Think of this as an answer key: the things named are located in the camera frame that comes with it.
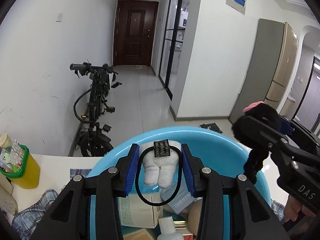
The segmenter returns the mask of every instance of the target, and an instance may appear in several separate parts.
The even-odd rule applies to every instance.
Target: yellow container
[[[7,173],[0,169],[0,172],[19,187],[25,189],[36,188],[39,183],[40,166],[29,153],[28,147],[24,145],[20,145],[20,147],[24,150],[20,171],[16,173]]]

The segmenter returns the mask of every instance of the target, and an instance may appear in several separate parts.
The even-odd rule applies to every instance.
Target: light switch
[[[61,22],[61,21],[62,21],[62,13],[57,13],[56,22]]]

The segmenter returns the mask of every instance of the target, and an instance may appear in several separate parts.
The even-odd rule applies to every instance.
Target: blue plastic basin
[[[167,127],[140,134],[120,144],[103,157],[89,173],[89,177],[99,175],[109,167],[115,166],[118,159],[127,156],[133,143],[139,145],[150,142],[169,139],[188,144],[193,156],[199,157],[203,164],[212,168],[219,174],[235,178],[243,173],[243,165],[248,158],[248,152],[229,138],[203,128],[198,127]],[[143,169],[140,174],[140,190],[142,193],[149,192],[150,187],[143,186]],[[271,205],[269,187],[264,174],[257,174],[255,187]],[[224,197],[224,239],[229,239],[229,205]],[[95,236],[95,196],[92,196],[90,213],[90,239],[96,240]]]

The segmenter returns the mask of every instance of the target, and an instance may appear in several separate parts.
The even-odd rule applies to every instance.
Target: refrigerator
[[[249,104],[264,101],[276,109],[287,88],[298,48],[290,25],[259,19],[252,58],[229,120],[234,123]]]

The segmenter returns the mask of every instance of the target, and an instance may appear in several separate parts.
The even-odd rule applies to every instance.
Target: white bottle
[[[158,240],[183,240],[183,235],[176,231],[172,217],[159,218],[161,235]]]

